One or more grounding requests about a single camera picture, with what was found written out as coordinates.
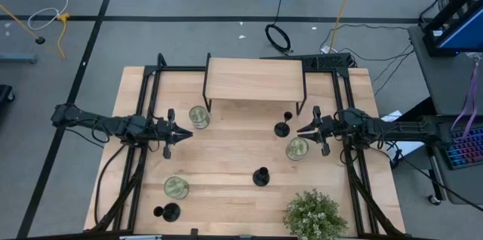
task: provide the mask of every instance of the potted plant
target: potted plant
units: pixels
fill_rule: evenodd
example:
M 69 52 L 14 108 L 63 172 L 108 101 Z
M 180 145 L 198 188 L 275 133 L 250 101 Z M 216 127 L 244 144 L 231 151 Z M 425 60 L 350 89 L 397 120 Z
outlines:
M 287 206 L 284 225 L 299 240 L 334 240 L 346 234 L 347 222 L 340 217 L 339 205 L 317 192 L 297 193 Z

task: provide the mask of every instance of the gray floor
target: gray floor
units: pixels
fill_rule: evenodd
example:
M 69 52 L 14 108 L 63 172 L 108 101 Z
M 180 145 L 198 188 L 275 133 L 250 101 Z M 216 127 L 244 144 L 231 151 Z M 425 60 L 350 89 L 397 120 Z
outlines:
M 111 0 L 108 15 L 148 16 L 272 16 L 278 0 Z M 335 17 L 342 0 L 284 0 L 282 16 Z M 432 0 L 349 0 L 345 17 L 415 18 Z M 15 14 L 63 6 L 63 0 L 0 0 Z M 73 15 L 96 15 L 102 0 L 69 0 Z M 31 197 L 50 146 L 54 128 L 50 116 L 63 103 L 94 23 L 69 22 L 60 59 L 36 45 L 16 23 L 0 22 L 0 51 L 36 52 L 36 65 L 1 64 L 0 84 L 15 87 L 17 99 L 0 127 L 0 238 L 13 238 Z M 207 52 L 221 57 L 268 57 L 279 53 L 265 38 L 265 23 L 129 23 L 104 22 L 85 73 L 76 104 L 110 114 L 124 66 L 155 62 L 162 52 L 170 65 L 203 65 Z M 292 39 L 295 54 L 316 54 L 332 23 L 280 23 Z M 62 27 L 54 23 L 39 34 L 56 47 Z M 336 49 L 351 48 L 363 57 L 384 58 L 409 45 L 400 29 L 343 28 Z M 387 63 L 358 60 L 376 78 Z M 389 76 L 374 83 L 377 90 Z M 410 56 L 377 95 L 381 114 L 407 111 L 428 96 L 417 60 Z M 67 133 L 60 145 L 30 236 L 80 232 L 88 209 L 101 151 Z M 480 213 L 467 206 L 426 203 L 430 184 L 409 169 L 394 173 L 406 230 L 420 237 L 479 238 Z

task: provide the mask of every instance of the colorful keyboard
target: colorful keyboard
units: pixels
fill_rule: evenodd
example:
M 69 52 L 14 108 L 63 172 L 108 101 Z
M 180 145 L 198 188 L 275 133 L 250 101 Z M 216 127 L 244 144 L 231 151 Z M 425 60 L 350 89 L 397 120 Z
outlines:
M 466 139 L 461 139 L 463 132 L 463 127 L 451 132 L 454 144 L 446 150 L 446 161 L 450 169 L 483 164 L 483 125 L 473 125 Z

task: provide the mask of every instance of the yellow cable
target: yellow cable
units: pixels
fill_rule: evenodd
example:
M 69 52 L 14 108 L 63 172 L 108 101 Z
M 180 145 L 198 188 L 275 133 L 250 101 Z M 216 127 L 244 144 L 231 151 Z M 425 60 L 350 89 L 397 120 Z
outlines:
M 335 35 L 337 34 L 337 25 L 339 25 L 339 19 L 342 17 L 342 13 L 344 12 L 344 7 L 346 7 L 346 2 L 347 0 L 342 1 L 342 7 L 340 8 L 339 15 L 337 16 L 337 19 L 335 21 L 335 27 L 334 27 L 334 33 L 332 33 L 332 40 L 331 40 L 331 47 L 329 48 L 329 52 L 332 52 L 332 47 L 334 46 L 335 43 Z
M 18 20 L 18 18 L 17 18 L 17 17 L 15 17 L 15 16 L 14 16 L 14 14 L 12 14 L 12 13 L 11 13 L 9 10 L 7 10 L 7 8 L 5 8 L 3 5 L 0 5 L 0 8 L 1 8 L 1 9 L 2 9 L 2 10 L 5 12 L 5 13 L 7 13 L 7 14 L 8 14 L 8 15 L 9 15 L 11 18 L 13 18 L 15 21 L 17 21 L 17 23 L 18 23 L 18 24 L 19 24 L 19 25 L 20 25 L 22 28 L 24 28 L 24 29 L 25 29 L 25 30 L 26 30 L 26 31 L 27 31 L 27 32 L 28 32 L 28 33 L 29 33 L 31 36 L 33 36 L 35 39 L 39 39 L 39 38 L 40 38 L 40 36 L 36 35 L 36 34 L 35 34 L 35 33 L 34 33 L 32 30 L 30 30 L 30 29 L 29 29 L 27 26 L 25 26 L 25 25 L 22 23 L 22 21 Z M 44 46 L 45 46 L 45 47 L 46 47 L 46 48 L 47 48 L 49 51 L 51 51 L 53 54 L 57 54 L 57 52 L 55 52 L 55 50 L 54 50 L 54 49 L 53 49 L 51 46 L 49 46 L 49 45 L 47 45 L 47 44 L 45 44 Z
M 57 19 L 62 21 L 62 23 L 63 23 L 62 33 L 60 34 L 59 39 L 57 40 L 57 47 L 59 48 L 60 54 L 62 54 L 62 58 L 65 58 L 66 55 L 63 53 L 63 50 L 60 46 L 60 40 L 62 40 L 63 34 L 66 32 L 67 18 L 69 18 L 69 17 L 70 17 L 69 13 L 61 14 L 60 16 L 57 17 Z
M 23 25 L 22 21 L 18 20 L 17 17 L 15 17 L 10 11 L 7 10 L 3 5 L 0 5 L 0 8 L 5 11 L 11 18 L 13 18 L 19 25 L 22 26 L 27 32 L 29 32 L 35 39 L 38 39 L 38 35 L 36 35 L 33 31 L 31 31 L 27 26 Z
M 66 55 L 63 53 L 63 50 L 60 47 L 60 40 L 62 39 L 63 34 L 66 32 L 66 28 L 67 28 L 67 22 L 66 21 L 63 21 L 62 33 L 60 34 L 59 39 L 57 40 L 57 47 L 59 48 L 60 54 L 62 54 L 62 58 L 65 58 Z

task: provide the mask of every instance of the glass cup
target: glass cup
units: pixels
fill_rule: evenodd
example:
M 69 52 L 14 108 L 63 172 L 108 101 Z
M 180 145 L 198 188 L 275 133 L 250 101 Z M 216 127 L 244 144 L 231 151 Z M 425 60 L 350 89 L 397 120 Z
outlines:
M 204 129 L 210 124 L 210 114 L 203 106 L 194 106 L 189 111 L 189 119 L 197 129 Z
M 165 182 L 165 194 L 174 199 L 183 199 L 188 195 L 188 183 L 177 176 L 172 176 Z
M 290 141 L 285 150 L 287 157 L 292 161 L 298 161 L 309 151 L 309 144 L 303 138 L 295 137 Z

